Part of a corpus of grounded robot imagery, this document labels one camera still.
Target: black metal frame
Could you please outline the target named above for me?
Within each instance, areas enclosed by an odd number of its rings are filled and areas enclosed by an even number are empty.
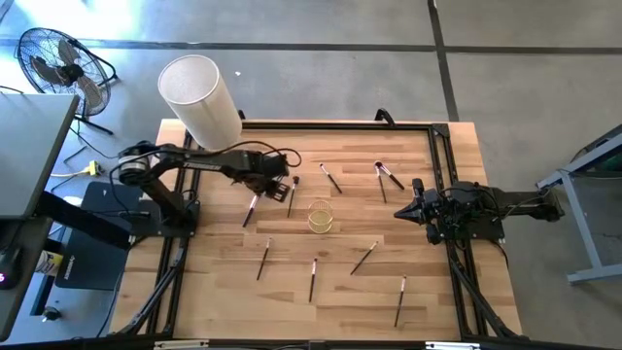
[[[453,184],[458,181],[458,171],[454,160],[453,149],[451,145],[451,135],[449,132],[449,125],[447,123],[395,123],[391,115],[384,109],[378,110],[375,117],[377,122],[252,122],[244,121],[244,129],[288,129],[288,130],[394,130],[399,131],[424,131],[427,133],[430,153],[432,156],[432,171],[434,180],[438,190],[444,189],[443,172],[441,168],[439,151],[437,141],[441,140],[444,155],[447,159],[447,170],[449,173],[450,182]],[[192,142],[192,138],[189,133],[186,133],[184,140],[184,147],[189,148]],[[197,191],[199,184],[200,171],[194,170],[191,179],[191,190]],[[186,177],[186,170],[180,169],[178,172],[175,192],[179,193],[182,188]],[[160,255],[159,267],[156,279],[156,291],[150,297],[146,305],[153,311],[149,313],[143,313],[140,318],[135,318],[141,322],[147,322],[146,334],[138,335],[137,331],[140,326],[137,326],[137,322],[132,322],[129,325],[131,332],[112,334],[105,338],[88,338],[88,339],[74,339],[57,342],[37,343],[37,344],[23,344],[17,345],[16,349],[37,349],[47,348],[63,348],[63,349],[112,349],[122,346],[124,349],[153,349],[156,342],[168,341],[174,339],[174,330],[177,320],[177,311],[179,306],[179,298],[181,294],[182,280],[184,277],[184,267],[186,263],[187,250],[190,244],[189,238],[180,238],[180,249],[182,250],[176,261],[172,266],[169,266],[170,254],[173,245],[173,238],[164,238],[164,245]],[[465,240],[464,253],[465,253],[465,265],[459,263],[459,260],[453,259],[457,257],[455,242],[446,242],[448,268],[450,278],[452,281],[452,289],[454,292],[454,301],[456,305],[456,316],[458,319],[458,327],[460,333],[459,341],[477,342],[485,344],[487,349],[575,349],[575,350],[587,350],[597,349],[595,347],[579,346],[579,345],[567,345],[560,343],[539,342],[531,341],[526,337],[517,337],[512,331],[504,327],[502,323],[501,327],[503,332],[498,332],[499,337],[491,337],[487,334],[486,319],[493,320],[498,319],[494,310],[490,307],[479,292],[477,284],[477,275],[475,272],[474,257],[472,254],[472,248],[470,242]],[[172,293],[170,296],[169,307],[166,315],[166,322],[163,326],[162,332],[156,332],[157,329],[157,316],[159,315],[159,304],[161,295],[166,287],[172,283]],[[465,300],[463,296],[463,287],[465,287],[473,298],[474,314],[476,320],[477,332],[472,332],[467,322],[467,310],[465,307]],[[497,331],[499,327],[497,325],[491,325],[493,330]],[[426,342],[424,341],[313,341],[309,339],[302,340],[248,340],[248,339],[209,339],[201,340],[203,345],[212,347],[235,347],[235,348],[276,348],[280,346],[301,344],[299,347],[308,347],[309,350],[328,350],[338,348],[373,348],[373,349],[425,349]]]

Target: black mount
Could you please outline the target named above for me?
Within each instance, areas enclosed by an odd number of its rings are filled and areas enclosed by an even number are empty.
[[[380,108],[378,112],[376,112],[376,117],[374,118],[376,122],[387,121],[389,127],[397,127],[396,122],[393,120],[393,117],[387,112],[386,109]]]

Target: gray desk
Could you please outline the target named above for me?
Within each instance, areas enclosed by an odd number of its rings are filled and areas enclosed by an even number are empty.
[[[78,102],[73,95],[0,94],[0,220],[33,214]]]
[[[2,245],[19,221],[34,213],[78,102],[72,95],[0,94]],[[22,274],[14,288],[0,291],[0,340],[13,327],[51,225],[50,218],[28,219],[17,233]]]

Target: power cord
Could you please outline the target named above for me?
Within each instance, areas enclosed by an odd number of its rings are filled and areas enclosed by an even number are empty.
[[[505,258],[505,266],[509,267],[509,260],[507,259],[507,253],[505,252],[505,249],[503,249],[502,245],[494,239],[490,239],[490,242],[493,243],[494,246],[499,248],[499,250],[503,254],[503,257]]]
[[[99,328],[99,332],[97,332],[97,336],[101,336],[101,333],[104,332],[104,328],[108,324],[108,320],[110,320],[110,316],[113,313],[113,307],[115,306],[115,300],[117,299],[117,295],[119,294],[119,287],[121,286],[121,277],[123,276],[123,270],[119,272],[119,277],[117,277],[117,282],[115,282],[115,288],[113,289],[113,298],[110,300],[110,306],[108,307],[108,312],[106,313],[106,318],[104,319],[104,323]]]
[[[116,159],[118,157],[110,157],[107,155],[104,155],[101,151],[97,150],[93,145],[90,144],[90,142],[88,142],[81,134],[80,131],[76,131],[73,129],[73,127],[69,128],[73,133],[76,134],[76,136],[78,136],[78,138],[80,138],[81,140],[83,140],[92,150],[94,150],[95,152],[97,152],[99,155],[101,155],[102,157],[106,158],[106,159]]]
[[[13,235],[11,236],[11,240],[9,241],[9,243],[5,244],[4,247],[0,248],[0,252],[6,252],[7,249],[11,248],[13,246],[13,244],[16,242],[16,238],[17,235],[19,234],[19,231],[21,230],[21,227],[23,227],[23,225],[26,223],[26,220],[22,220],[19,222],[19,224],[17,225],[15,231],[13,231]]]
[[[540,199],[540,198],[542,198],[542,197],[545,197],[545,196],[547,196],[547,195],[548,195],[548,193],[550,193],[550,192],[551,192],[551,188],[549,188],[548,190],[546,190],[546,192],[545,192],[544,194],[542,194],[542,195],[535,196],[535,197],[533,197],[533,198],[529,198],[529,199],[525,199],[525,200],[523,200],[523,201],[519,202],[518,204],[514,205],[514,206],[513,206],[510,210],[508,210],[508,211],[507,211],[507,213],[505,213],[505,215],[503,215],[503,217],[502,217],[501,219],[502,219],[502,220],[505,220],[505,219],[506,219],[508,216],[510,216],[510,215],[511,215],[511,214],[512,214],[512,213],[513,213],[516,209],[520,208],[521,206],[523,206],[523,205],[525,205],[525,204],[527,204],[527,203],[529,203],[529,202],[532,202],[532,201],[534,201],[534,200],[538,200],[538,199]]]

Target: standing fan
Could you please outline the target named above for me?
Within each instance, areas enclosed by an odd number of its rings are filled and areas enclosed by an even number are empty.
[[[82,115],[75,119],[113,134],[87,119],[101,113],[110,101],[110,81],[118,78],[112,64],[69,35],[47,28],[32,28],[21,34],[17,60],[37,91],[78,95]],[[112,68],[112,77],[108,78],[100,61]]]

